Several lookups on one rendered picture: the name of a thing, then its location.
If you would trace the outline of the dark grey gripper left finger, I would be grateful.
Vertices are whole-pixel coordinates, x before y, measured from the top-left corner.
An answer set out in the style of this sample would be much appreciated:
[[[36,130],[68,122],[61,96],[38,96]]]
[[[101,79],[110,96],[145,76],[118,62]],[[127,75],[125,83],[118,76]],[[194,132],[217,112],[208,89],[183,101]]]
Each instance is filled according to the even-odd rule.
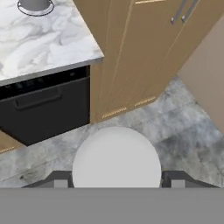
[[[71,171],[53,171],[45,179],[26,185],[25,188],[73,188]]]

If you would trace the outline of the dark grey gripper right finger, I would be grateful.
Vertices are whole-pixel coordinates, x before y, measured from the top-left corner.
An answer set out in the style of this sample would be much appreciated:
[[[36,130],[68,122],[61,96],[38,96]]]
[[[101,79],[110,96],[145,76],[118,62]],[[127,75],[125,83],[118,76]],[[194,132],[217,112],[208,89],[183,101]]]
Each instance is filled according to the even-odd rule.
[[[217,188],[217,185],[192,178],[185,171],[163,171],[161,186],[163,188]]]

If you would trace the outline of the tan wooden base cabinet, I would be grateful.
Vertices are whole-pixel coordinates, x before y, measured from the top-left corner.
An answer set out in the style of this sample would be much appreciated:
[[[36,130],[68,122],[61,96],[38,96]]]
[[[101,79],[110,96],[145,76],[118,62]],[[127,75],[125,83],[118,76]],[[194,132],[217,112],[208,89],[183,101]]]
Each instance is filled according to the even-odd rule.
[[[0,130],[0,154],[24,147],[22,143]]]

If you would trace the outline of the tan wooden cabinet door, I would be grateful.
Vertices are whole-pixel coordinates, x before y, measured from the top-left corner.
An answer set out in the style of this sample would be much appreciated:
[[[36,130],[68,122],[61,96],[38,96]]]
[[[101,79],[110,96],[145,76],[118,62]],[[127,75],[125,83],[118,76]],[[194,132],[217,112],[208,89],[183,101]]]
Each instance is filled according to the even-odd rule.
[[[199,0],[158,69],[154,95],[160,95],[169,81],[192,55],[202,39],[224,13],[224,0]]]
[[[110,111],[141,99],[180,30],[179,21],[171,23],[179,5],[179,0],[134,3],[109,98]]]

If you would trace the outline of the tan wooden cabinet side panel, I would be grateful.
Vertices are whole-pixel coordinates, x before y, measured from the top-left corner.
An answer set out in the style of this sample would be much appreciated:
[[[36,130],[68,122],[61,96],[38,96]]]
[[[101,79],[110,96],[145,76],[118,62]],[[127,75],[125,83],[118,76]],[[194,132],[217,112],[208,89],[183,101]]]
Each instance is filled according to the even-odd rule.
[[[108,113],[109,91],[133,0],[73,0],[104,58],[90,67],[90,122]]]

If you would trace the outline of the white round object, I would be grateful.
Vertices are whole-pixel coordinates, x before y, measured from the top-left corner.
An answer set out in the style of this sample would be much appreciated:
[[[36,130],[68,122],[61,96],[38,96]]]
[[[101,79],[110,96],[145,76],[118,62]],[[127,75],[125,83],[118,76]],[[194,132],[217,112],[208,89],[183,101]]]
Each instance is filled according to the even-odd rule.
[[[161,163],[144,135],[108,127],[89,136],[77,150],[72,169],[76,188],[158,188]]]

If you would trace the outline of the black dishwasher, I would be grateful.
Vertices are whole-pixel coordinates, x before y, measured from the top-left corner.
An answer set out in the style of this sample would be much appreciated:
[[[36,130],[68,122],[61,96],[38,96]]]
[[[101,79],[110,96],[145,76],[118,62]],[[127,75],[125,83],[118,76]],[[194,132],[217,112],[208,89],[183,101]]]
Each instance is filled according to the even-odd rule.
[[[14,101],[36,93],[62,93],[57,101],[18,110]],[[90,67],[0,86],[0,130],[26,146],[90,123]]]

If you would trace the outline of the grey metal pot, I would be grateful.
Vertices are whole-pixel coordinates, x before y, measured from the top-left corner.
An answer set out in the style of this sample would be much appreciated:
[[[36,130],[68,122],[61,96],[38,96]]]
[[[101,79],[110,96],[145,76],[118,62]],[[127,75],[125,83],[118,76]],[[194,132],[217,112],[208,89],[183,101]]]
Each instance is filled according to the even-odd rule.
[[[42,17],[54,10],[52,0],[18,0],[17,8],[27,16]]]

